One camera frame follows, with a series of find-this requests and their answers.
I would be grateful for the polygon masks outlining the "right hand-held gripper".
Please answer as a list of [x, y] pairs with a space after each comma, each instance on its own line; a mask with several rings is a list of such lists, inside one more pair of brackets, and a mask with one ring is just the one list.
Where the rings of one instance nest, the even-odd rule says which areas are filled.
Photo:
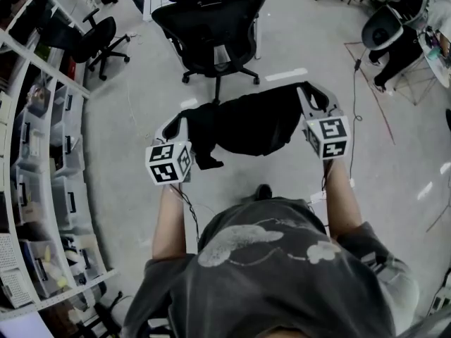
[[337, 96], [307, 81], [297, 86], [297, 95], [304, 115], [304, 134], [318, 158], [333, 160], [346, 156], [351, 140], [350, 124]]

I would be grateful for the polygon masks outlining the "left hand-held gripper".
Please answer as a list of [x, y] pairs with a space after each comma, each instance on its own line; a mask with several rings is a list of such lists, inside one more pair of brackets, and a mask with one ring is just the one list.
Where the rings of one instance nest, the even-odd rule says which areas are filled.
[[145, 151], [145, 167], [155, 185], [189, 182], [193, 157], [187, 118], [169, 118]]

